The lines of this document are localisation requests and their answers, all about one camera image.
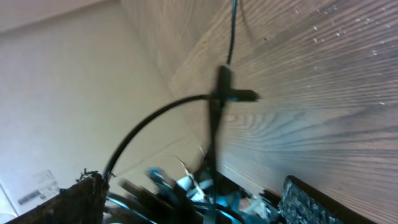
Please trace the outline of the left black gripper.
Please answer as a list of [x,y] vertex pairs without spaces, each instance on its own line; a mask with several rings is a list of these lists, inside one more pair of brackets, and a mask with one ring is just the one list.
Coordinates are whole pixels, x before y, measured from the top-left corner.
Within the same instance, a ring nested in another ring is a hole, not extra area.
[[178,181],[162,169],[148,177],[157,187],[152,193],[127,179],[119,182],[125,196],[106,196],[105,223],[281,223],[278,209],[264,198],[254,198],[240,186],[217,175],[188,172]]

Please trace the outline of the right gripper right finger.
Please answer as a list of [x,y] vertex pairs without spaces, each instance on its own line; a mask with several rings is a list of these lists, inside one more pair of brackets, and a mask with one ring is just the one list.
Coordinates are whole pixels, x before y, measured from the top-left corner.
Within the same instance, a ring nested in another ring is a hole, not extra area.
[[285,178],[279,211],[287,223],[376,224],[293,175]]

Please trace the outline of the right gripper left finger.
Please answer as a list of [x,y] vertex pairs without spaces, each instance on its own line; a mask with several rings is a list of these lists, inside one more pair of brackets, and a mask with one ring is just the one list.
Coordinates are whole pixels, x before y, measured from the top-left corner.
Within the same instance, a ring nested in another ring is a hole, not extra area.
[[7,224],[102,224],[108,182],[97,171]]

